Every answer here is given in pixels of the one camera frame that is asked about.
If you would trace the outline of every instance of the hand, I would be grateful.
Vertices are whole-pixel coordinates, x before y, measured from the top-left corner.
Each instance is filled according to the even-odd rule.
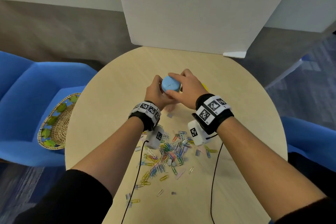
[[[181,74],[168,73],[168,75],[179,81],[183,87],[183,93],[174,90],[167,90],[167,94],[184,104],[190,109],[196,109],[196,100],[208,91],[203,87],[202,83],[194,76],[189,69],[184,69]]]
[[[156,105],[160,111],[165,108],[166,105],[175,104],[175,99],[169,99],[166,95],[163,94],[161,87],[162,78],[159,75],[156,75],[153,79],[151,85],[147,87],[145,101],[149,100]]]

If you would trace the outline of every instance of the blue chair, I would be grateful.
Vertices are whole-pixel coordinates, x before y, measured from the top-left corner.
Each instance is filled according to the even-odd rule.
[[[0,158],[26,166],[64,166],[64,149],[39,145],[45,118],[82,92],[97,71],[81,63],[33,62],[0,51]]]
[[[336,172],[336,131],[290,117],[281,117],[281,122],[288,152],[297,152]]]

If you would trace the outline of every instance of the round table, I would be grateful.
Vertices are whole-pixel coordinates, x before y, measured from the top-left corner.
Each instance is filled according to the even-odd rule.
[[[66,136],[66,168],[73,167],[125,122],[132,108],[143,101],[146,87],[156,74],[164,78],[168,72],[181,73],[185,68],[189,68],[211,93],[228,102],[243,125],[287,159],[285,134],[274,104],[258,81],[238,63],[217,54],[140,47],[106,65],[82,92]],[[171,118],[162,111],[159,124],[170,134],[169,142],[173,130],[188,130],[187,123],[193,120],[191,113],[192,110],[181,104]],[[214,137],[207,146],[219,150],[220,138]],[[124,223],[212,223],[210,193],[217,155],[211,153],[208,158],[201,153],[197,157],[195,146],[188,149],[184,157],[189,160],[176,167],[177,172],[185,169],[178,180],[167,166],[168,179],[159,181],[166,175],[159,174],[149,179],[151,185],[134,191],[133,198],[141,201],[128,209]],[[139,160],[140,151],[134,152],[104,223],[121,222],[126,209],[125,194],[132,191]],[[150,168],[141,166],[138,183]],[[157,197],[161,189],[164,192]],[[216,170],[212,212],[216,224],[267,223],[270,220],[224,146]]]

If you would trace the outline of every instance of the wristband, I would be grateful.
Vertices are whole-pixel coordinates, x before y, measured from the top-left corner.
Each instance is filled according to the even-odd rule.
[[[200,96],[196,100],[196,109],[192,116],[208,135],[217,131],[224,120],[234,116],[231,107],[220,96],[213,94]]]
[[[161,112],[151,101],[143,101],[137,104],[128,118],[136,116],[143,122],[143,130],[152,131],[159,123]]]

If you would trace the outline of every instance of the black sleeve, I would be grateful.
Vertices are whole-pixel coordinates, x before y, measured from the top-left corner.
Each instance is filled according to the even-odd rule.
[[[278,219],[275,224],[335,222],[336,203],[327,197],[285,215],[284,217]]]
[[[14,224],[102,223],[112,205],[107,188],[92,176],[68,170],[33,208],[19,214]]]

